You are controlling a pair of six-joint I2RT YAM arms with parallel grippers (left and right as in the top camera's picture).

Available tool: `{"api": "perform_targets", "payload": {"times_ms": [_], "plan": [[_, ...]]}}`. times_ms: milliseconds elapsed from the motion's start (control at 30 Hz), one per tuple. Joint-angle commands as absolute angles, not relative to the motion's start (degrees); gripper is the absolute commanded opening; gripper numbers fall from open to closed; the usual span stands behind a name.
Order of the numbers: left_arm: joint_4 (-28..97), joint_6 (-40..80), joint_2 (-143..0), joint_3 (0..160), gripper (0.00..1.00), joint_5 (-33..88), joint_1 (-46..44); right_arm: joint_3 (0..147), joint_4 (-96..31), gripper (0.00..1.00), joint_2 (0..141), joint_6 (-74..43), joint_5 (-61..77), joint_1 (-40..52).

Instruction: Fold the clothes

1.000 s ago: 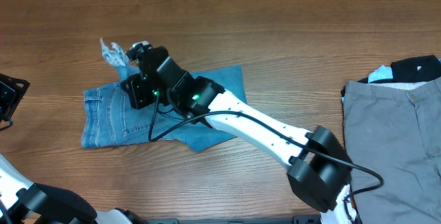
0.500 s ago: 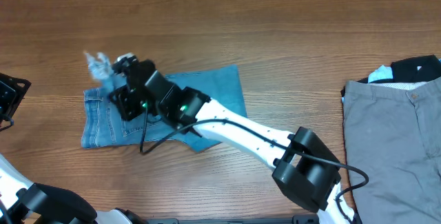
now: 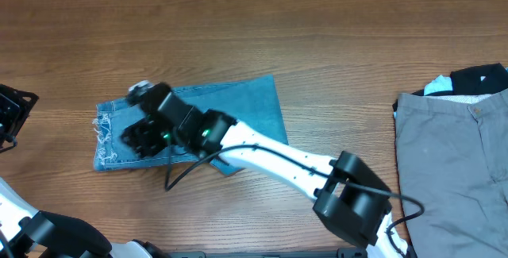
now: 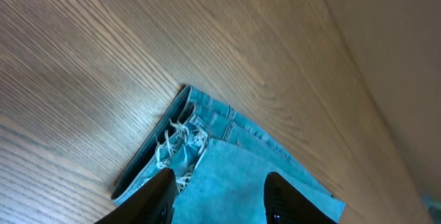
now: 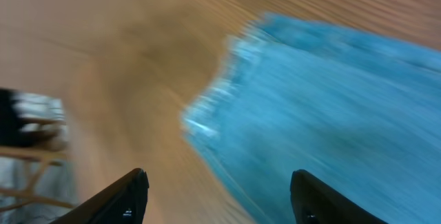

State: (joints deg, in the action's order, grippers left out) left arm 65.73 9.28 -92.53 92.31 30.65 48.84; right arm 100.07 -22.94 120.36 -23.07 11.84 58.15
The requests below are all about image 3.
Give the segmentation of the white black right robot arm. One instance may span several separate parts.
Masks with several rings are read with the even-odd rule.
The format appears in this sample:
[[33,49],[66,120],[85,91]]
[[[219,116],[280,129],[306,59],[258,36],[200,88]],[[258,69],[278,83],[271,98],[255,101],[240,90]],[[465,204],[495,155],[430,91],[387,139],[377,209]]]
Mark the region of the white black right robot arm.
[[235,168],[251,168],[305,195],[324,227],[340,239],[364,248],[370,257],[412,257],[414,252],[396,232],[391,191],[358,156],[317,155],[280,143],[244,121],[217,110],[202,112],[184,102],[166,83],[140,82],[126,101],[144,117],[124,129],[121,141],[141,158],[179,146],[197,157],[175,179],[171,190],[195,168],[220,160]]

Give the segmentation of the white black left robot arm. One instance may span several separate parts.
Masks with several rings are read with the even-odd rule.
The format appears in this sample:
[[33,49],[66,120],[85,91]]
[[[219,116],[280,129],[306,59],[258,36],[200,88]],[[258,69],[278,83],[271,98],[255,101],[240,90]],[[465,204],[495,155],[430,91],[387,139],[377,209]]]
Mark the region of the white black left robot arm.
[[[17,147],[17,134],[38,96],[1,85],[1,147],[7,152]],[[38,210],[28,204],[5,181],[1,181],[1,256],[27,257],[42,245],[42,257],[137,258],[168,257],[149,242],[133,240],[111,243],[95,227],[73,217]]]

